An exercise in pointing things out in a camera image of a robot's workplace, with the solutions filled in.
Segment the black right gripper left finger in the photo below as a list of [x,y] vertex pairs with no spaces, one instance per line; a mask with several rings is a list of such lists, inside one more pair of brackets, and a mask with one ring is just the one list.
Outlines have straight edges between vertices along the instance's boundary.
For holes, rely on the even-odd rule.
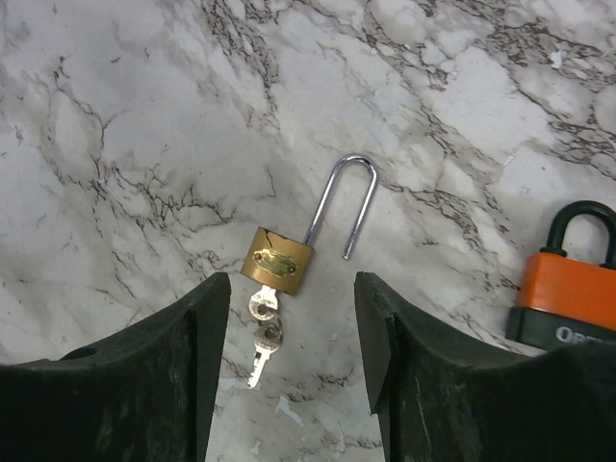
[[59,360],[1,369],[5,461],[201,461],[230,307],[218,272]]

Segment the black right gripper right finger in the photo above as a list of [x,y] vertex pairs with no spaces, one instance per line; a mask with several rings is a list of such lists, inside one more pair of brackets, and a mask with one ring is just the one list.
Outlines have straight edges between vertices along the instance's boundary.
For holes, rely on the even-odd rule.
[[389,461],[611,461],[615,347],[525,356],[481,342],[359,272],[370,408]]

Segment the silver keys of small padlock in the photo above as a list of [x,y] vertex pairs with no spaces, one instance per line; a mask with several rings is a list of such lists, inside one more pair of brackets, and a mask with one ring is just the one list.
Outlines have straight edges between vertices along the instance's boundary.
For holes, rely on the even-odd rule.
[[276,290],[263,285],[249,299],[248,310],[259,322],[253,342],[255,347],[253,371],[247,381],[248,387],[255,389],[266,363],[282,345],[283,328],[282,321],[278,316]]

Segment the orange black padlock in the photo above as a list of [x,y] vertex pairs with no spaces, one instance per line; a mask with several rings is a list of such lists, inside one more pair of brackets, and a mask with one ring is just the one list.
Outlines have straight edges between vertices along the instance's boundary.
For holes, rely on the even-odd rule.
[[[570,259],[563,248],[568,225],[578,216],[597,218],[607,230],[600,265]],[[526,261],[504,336],[543,350],[615,340],[615,212],[610,207],[581,200],[555,215],[546,244]]]

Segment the small brass padlock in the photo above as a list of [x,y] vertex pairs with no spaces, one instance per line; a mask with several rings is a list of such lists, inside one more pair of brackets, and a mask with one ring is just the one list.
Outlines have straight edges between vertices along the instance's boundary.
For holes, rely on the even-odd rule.
[[328,200],[341,172],[351,164],[364,167],[371,176],[370,184],[342,254],[345,260],[351,257],[378,183],[376,163],[368,156],[358,153],[345,155],[331,170],[316,211],[301,242],[264,227],[257,229],[241,269],[243,276],[261,285],[261,288],[251,296],[251,302],[273,307],[277,304],[279,293],[296,295],[312,257],[314,242],[318,236]]

